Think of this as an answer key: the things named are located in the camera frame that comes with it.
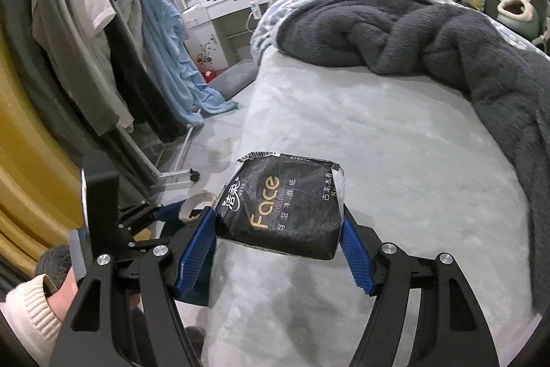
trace person's arm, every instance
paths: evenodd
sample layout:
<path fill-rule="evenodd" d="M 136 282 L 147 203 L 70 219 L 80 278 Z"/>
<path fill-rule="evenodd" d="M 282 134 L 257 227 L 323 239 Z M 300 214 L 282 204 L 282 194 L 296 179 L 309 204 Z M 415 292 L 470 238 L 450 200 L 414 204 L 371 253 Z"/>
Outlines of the person's arm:
<path fill-rule="evenodd" d="M 78 290 L 73 270 L 61 289 L 48 276 L 37 276 L 11 291 L 0 311 L 24 349 L 41 367 L 47 367 L 61 323 Z"/>

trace caster wheel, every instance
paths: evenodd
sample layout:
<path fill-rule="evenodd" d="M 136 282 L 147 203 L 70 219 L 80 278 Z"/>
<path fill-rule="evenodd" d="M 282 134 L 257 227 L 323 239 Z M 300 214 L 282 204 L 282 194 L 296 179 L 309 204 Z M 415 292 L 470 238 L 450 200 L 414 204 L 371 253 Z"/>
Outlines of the caster wheel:
<path fill-rule="evenodd" d="M 193 169 L 191 169 L 190 171 L 191 171 L 191 175 L 189 177 L 191 178 L 191 181 L 199 182 L 199 179 L 201 178 L 201 174 L 199 172 L 194 171 Z"/>

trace dark gray blanket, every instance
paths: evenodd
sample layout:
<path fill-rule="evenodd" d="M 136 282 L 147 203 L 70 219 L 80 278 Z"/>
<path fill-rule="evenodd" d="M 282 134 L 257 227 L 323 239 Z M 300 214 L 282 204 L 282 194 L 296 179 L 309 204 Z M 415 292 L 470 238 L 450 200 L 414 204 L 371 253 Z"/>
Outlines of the dark gray blanket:
<path fill-rule="evenodd" d="M 544 313 L 550 304 L 549 62 L 505 42 L 483 14 L 426 0 L 314 1 L 281 25 L 277 44 L 307 63 L 424 74 L 469 95 L 529 201 L 532 294 Z"/>

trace blue towel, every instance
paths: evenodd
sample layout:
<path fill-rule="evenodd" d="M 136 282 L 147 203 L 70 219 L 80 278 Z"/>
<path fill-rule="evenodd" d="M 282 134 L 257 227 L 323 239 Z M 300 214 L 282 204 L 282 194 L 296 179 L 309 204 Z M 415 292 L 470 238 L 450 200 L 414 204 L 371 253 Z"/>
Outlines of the blue towel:
<path fill-rule="evenodd" d="M 196 105 L 209 114 L 220 114 L 238 106 L 225 101 L 215 89 L 208 87 L 182 42 L 184 25 L 171 0 L 141 0 L 145 50 L 152 60 L 152 69 L 161 92 L 172 111 L 183 123 L 202 125 L 203 119 L 191 112 Z"/>

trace drawer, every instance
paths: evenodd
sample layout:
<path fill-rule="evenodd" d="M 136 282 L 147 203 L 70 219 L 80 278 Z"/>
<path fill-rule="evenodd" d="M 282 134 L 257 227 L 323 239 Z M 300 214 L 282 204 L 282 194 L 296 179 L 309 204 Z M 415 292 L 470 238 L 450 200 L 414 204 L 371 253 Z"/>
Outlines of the drawer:
<path fill-rule="evenodd" d="M 234 11 L 249 9 L 252 1 L 257 1 L 259 4 L 269 2 L 269 0 L 219 0 L 208 5 L 206 9 L 208 16 L 216 19 Z"/>
<path fill-rule="evenodd" d="M 183 22 L 189 28 L 204 24 L 205 22 L 208 22 L 210 20 L 210 16 L 208 16 L 208 11 L 205 8 L 185 10 L 181 14 L 181 16 Z"/>

